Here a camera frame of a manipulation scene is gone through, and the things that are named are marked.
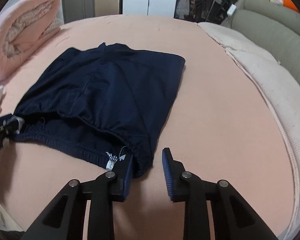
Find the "navy blue shorts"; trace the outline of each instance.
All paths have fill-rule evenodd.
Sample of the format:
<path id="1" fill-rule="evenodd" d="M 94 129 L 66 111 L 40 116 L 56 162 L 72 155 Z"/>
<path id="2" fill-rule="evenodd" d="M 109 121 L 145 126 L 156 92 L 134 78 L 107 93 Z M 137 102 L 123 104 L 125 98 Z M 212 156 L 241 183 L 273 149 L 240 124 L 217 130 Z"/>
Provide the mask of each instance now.
<path id="1" fill-rule="evenodd" d="M 17 105 L 25 125 L 11 139 L 41 142 L 109 170 L 131 151 L 139 177 L 152 166 L 184 63 L 122 44 L 67 49 Z"/>

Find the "bed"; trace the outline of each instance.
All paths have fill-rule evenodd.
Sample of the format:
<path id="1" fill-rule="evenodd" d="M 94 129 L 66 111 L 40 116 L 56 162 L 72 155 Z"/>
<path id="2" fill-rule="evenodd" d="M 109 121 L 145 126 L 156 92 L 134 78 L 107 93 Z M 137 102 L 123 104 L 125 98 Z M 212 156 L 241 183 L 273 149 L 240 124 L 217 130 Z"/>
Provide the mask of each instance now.
<path id="1" fill-rule="evenodd" d="M 277 236 L 284 235 L 294 210 L 295 187 L 282 134 L 255 84 L 224 47 L 194 23 L 117 15 L 63 25 L 2 82 L 2 114 L 14 111 L 23 94 L 66 49 L 86 50 L 103 42 L 173 53 L 186 60 L 153 167 L 133 180 L 124 203 L 114 204 L 116 239 L 182 238 L 184 204 L 168 197 L 161 163 L 164 147 L 202 179 L 228 180 Z M 0 204 L 26 230 L 69 180 L 93 180 L 104 171 L 44 145 L 6 142 L 0 150 Z"/>

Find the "folded pink blanket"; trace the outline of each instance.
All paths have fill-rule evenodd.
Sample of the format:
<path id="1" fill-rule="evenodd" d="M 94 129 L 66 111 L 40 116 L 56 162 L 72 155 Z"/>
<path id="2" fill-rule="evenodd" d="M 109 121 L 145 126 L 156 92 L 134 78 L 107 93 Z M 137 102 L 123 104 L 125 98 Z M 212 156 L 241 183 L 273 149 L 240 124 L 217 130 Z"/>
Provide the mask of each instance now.
<path id="1" fill-rule="evenodd" d="M 60 30 L 59 0 L 20 0 L 0 15 L 0 81 Z"/>

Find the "gray sofa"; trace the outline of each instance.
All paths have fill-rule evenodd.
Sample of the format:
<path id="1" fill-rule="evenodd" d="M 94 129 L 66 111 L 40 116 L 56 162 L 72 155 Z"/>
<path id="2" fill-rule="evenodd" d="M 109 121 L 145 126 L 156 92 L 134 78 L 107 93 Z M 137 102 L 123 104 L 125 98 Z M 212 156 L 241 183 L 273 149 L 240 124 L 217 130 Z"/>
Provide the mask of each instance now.
<path id="1" fill-rule="evenodd" d="M 300 85 L 300 14 L 266 0 L 239 0 L 221 25 L 268 50 Z"/>

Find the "orange object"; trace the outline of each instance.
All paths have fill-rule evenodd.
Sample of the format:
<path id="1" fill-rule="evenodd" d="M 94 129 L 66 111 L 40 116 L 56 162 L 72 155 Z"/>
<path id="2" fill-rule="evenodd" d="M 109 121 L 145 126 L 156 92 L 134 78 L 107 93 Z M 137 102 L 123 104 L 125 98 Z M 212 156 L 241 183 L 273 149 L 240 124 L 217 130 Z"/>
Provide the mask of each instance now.
<path id="1" fill-rule="evenodd" d="M 294 5 L 294 3 L 291 0 L 282 0 L 283 6 L 288 7 L 296 12 L 299 12 L 298 8 Z"/>

